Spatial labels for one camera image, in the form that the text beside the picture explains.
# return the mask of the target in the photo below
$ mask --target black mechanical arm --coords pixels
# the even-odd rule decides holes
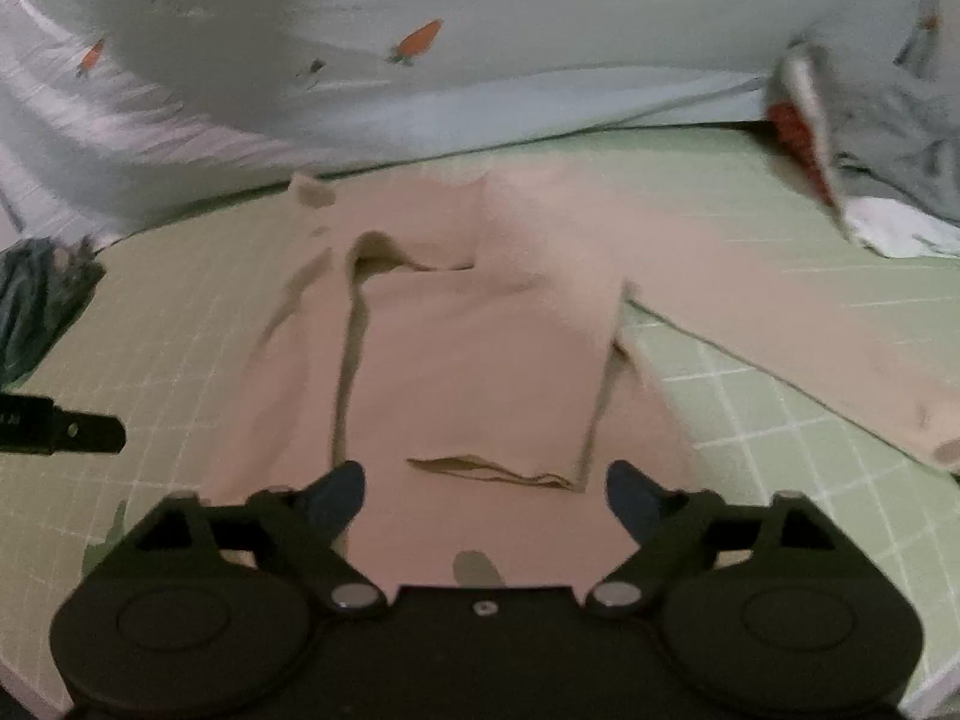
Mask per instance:
[[[920,621],[808,499],[728,506],[662,490],[624,461],[607,493],[642,548],[582,605],[568,587],[404,587],[388,603],[330,546],[362,505],[354,463],[243,506],[168,498],[56,614],[71,714],[901,717]],[[751,555],[717,567],[737,550]]]

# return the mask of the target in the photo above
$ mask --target carrot pattern fabric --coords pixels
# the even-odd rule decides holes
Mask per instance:
[[[100,56],[104,52],[105,45],[107,45],[107,38],[101,38],[93,45],[92,49],[83,55],[83,59],[80,60],[80,66],[77,68],[78,77],[86,76],[97,66],[97,62],[100,61]]]
[[[443,26],[443,20],[434,19],[416,32],[411,32],[394,47],[390,61],[412,65],[414,57],[424,55],[433,46],[441,26]]]

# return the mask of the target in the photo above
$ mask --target gray fabric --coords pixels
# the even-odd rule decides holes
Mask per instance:
[[[37,367],[103,274],[87,244],[21,241],[0,255],[0,384]]]
[[[960,115],[936,81],[821,41],[807,46],[848,196],[891,197],[960,223]]]
[[[943,47],[941,30],[926,28],[925,21],[942,10],[941,0],[920,0],[920,23],[896,59],[896,64],[909,70],[918,79],[934,80],[939,73]]]

